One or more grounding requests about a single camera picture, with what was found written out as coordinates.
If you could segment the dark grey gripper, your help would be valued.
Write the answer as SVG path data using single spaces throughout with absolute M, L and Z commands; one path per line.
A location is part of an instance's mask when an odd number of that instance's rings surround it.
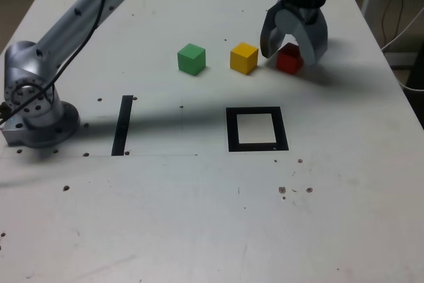
M 278 0 L 266 12 L 260 34 L 263 57 L 270 58 L 286 35 L 294 37 L 306 66 L 312 66 L 327 51 L 328 29 L 321 0 Z

